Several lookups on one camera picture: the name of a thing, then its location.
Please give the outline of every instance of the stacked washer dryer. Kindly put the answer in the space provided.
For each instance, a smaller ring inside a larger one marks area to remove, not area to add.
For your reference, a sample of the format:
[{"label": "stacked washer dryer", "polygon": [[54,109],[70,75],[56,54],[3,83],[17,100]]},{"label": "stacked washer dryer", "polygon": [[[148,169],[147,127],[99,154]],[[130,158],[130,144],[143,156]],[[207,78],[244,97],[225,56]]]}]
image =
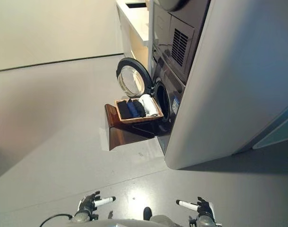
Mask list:
[{"label": "stacked washer dryer", "polygon": [[155,0],[152,75],[135,59],[123,58],[117,78],[129,97],[150,94],[164,117],[152,123],[165,154],[210,0]]}]

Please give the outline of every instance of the dark blue towel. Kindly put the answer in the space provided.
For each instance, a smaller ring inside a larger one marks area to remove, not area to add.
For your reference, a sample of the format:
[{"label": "dark blue towel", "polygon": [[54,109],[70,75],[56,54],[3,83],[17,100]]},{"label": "dark blue towel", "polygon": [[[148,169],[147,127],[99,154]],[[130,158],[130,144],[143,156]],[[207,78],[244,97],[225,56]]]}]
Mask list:
[{"label": "dark blue towel", "polygon": [[131,99],[129,99],[129,101],[127,102],[127,107],[129,109],[131,115],[133,116],[133,118],[140,117],[140,114],[136,110],[136,108],[133,104],[133,101],[131,101]]},{"label": "dark blue towel", "polygon": [[134,104],[136,110],[138,111],[140,117],[146,117],[145,109],[142,106],[142,104],[138,100],[134,100],[133,104]]}]

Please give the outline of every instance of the folded towel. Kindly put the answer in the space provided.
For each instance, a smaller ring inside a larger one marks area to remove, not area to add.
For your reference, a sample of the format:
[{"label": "folded towel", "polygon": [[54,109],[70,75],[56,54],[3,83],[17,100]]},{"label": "folded towel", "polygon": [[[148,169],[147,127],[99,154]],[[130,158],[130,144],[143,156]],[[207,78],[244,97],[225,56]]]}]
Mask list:
[{"label": "folded towel", "polygon": [[118,108],[119,108],[119,112],[121,114],[121,118],[122,119],[129,119],[129,118],[132,118],[132,115],[127,107],[127,103],[126,101],[121,101],[121,102],[118,102]]},{"label": "folded towel", "polygon": [[146,117],[158,116],[158,110],[149,94],[142,95],[139,102],[143,105]]},{"label": "folded towel", "polygon": [[129,101],[127,102],[127,107],[129,109],[131,115],[133,116],[133,118],[140,117],[140,114],[136,110],[136,108],[133,104],[133,101],[131,101],[131,99],[129,99]]},{"label": "folded towel", "polygon": [[143,105],[138,100],[134,100],[133,104],[137,112],[140,114],[140,117],[146,117],[146,113],[145,113]]}]

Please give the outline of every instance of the wooden stand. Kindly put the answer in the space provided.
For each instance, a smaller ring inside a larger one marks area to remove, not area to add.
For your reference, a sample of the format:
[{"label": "wooden stand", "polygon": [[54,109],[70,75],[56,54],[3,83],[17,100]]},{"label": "wooden stand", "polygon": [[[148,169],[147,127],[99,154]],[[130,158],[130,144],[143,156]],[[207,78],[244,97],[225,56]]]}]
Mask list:
[{"label": "wooden stand", "polygon": [[120,121],[116,107],[110,104],[106,104],[104,107],[109,127],[110,150],[120,145],[148,140],[155,136],[151,122],[125,124]]}]

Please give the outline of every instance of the ventilation grille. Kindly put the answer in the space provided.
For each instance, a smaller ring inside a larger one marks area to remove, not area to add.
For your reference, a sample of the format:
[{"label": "ventilation grille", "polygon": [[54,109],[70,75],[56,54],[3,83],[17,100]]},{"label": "ventilation grille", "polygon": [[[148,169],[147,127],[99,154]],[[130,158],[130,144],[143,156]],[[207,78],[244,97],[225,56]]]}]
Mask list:
[{"label": "ventilation grille", "polygon": [[188,36],[181,33],[179,30],[174,29],[173,44],[171,56],[176,62],[182,66],[184,55],[186,51]]}]

